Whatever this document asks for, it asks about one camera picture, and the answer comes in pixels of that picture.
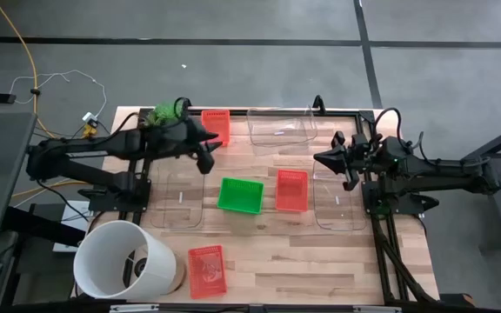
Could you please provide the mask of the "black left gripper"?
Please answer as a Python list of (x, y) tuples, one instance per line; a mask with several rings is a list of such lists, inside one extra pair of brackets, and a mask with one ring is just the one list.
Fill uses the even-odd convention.
[(217, 133), (209, 132), (199, 120), (185, 119), (173, 127), (169, 134), (169, 157), (192, 157), (196, 160), (199, 172), (209, 174), (215, 164), (212, 151), (223, 146), (222, 142), (211, 142), (217, 137)]

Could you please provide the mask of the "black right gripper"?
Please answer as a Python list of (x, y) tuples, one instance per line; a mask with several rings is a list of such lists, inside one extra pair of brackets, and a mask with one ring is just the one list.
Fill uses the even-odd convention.
[(358, 175), (365, 170), (371, 145), (365, 134), (352, 135), (351, 144), (348, 146), (344, 143), (344, 133), (339, 130), (331, 141), (333, 149), (316, 153), (313, 157), (334, 174), (344, 174), (346, 178), (343, 182), (344, 190), (352, 191), (359, 182)]

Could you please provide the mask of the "red plastic mesh basket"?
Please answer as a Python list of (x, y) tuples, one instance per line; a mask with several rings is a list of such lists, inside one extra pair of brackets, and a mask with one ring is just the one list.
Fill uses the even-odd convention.
[(212, 142), (222, 142), (227, 146), (230, 142), (230, 112), (228, 110), (203, 110), (201, 113), (203, 126), (217, 137)]
[(275, 208), (281, 211), (308, 210), (308, 172), (303, 170), (277, 171)]
[(221, 296), (227, 292), (222, 245), (191, 249), (188, 257), (192, 299)]

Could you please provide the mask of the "clear plastic bin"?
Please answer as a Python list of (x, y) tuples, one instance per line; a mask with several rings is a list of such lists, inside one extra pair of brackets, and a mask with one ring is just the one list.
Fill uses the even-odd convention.
[(367, 220), (359, 188), (344, 189), (345, 175), (334, 174), (315, 161), (312, 170), (312, 200), (317, 225), (324, 230), (347, 232), (364, 230)]
[(150, 168), (150, 224), (161, 229), (191, 229), (202, 221), (204, 176), (188, 157), (154, 161)]
[(250, 141), (256, 147), (298, 145), (308, 143), (317, 136), (317, 125), (311, 107), (251, 108), (246, 116)]

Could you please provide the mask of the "white lamp shade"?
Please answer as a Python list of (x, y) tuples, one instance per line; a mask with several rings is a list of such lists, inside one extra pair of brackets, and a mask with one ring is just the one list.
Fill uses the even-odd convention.
[[(124, 264), (134, 250), (147, 249), (137, 280), (125, 285)], [(173, 251), (138, 225), (124, 220), (102, 224), (82, 241), (73, 264), (78, 287), (96, 299), (150, 300), (173, 287), (177, 260)]]

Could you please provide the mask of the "green succulent in white pot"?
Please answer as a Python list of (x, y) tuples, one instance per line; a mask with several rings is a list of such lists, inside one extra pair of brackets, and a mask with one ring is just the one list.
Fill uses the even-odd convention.
[(180, 122), (185, 116), (186, 108), (183, 101), (162, 102), (143, 114), (142, 125), (144, 127), (170, 126)]

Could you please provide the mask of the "round wooden lamp base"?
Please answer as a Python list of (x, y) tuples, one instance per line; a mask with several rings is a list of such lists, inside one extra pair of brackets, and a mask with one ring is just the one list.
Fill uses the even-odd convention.
[(179, 290), (184, 284), (184, 280), (186, 278), (186, 275), (187, 275), (187, 267), (186, 267), (185, 261), (183, 259), (177, 258), (176, 259), (176, 272), (175, 272), (175, 275), (173, 277), (171, 284), (169, 285), (169, 288), (165, 292), (165, 295), (169, 295), (169, 294), (173, 293), (174, 291)]

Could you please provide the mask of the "white flat box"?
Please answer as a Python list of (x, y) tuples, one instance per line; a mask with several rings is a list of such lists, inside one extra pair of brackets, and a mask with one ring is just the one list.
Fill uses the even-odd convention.
[[(89, 223), (82, 217), (84, 215), (88, 220), (94, 216), (94, 212), (89, 210), (89, 201), (70, 201), (70, 204), (78, 212), (74, 211), (70, 206), (65, 205), (63, 216), (61, 217), (61, 224), (70, 226), (72, 228), (85, 232), (88, 229)], [(62, 243), (55, 243), (52, 248), (56, 253), (75, 253), (76, 246), (69, 246)]]

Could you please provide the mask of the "black metal beam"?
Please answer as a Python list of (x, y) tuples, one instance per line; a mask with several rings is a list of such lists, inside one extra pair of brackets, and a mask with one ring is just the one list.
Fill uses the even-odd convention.
[(28, 211), (9, 207), (0, 225), (0, 230), (11, 230), (17, 233), (39, 237), (53, 243), (78, 246), (84, 239), (85, 232), (61, 222), (36, 216)]

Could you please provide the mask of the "black aluminium rail frame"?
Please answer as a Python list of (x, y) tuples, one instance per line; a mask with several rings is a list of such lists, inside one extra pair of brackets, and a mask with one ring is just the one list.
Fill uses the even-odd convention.
[[(312, 200), (313, 155), (327, 150), (337, 131), (347, 137), (378, 120), (383, 134), (395, 130), (394, 113), (367, 109), (329, 109), (316, 116), (317, 136), (301, 147), (256, 147), (244, 108), (230, 110), (230, 142), (214, 154), (204, 177), (202, 221), (191, 229), (161, 229), (150, 224), (149, 207), (141, 226), (180, 257), (188, 251), (222, 245), (227, 292), (222, 304), (380, 305), (382, 287), (398, 290), (392, 265), (378, 267), (371, 220), (360, 231), (321, 229)], [(277, 171), (308, 172), (308, 210), (275, 208)]]

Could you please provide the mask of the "silver metal bracket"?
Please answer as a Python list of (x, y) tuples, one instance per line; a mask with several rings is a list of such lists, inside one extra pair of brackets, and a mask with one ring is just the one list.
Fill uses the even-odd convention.
[(399, 307), (360, 305), (353, 307), (353, 313), (403, 313)]
[(157, 313), (159, 305), (156, 303), (130, 303), (111, 305), (109, 313)]

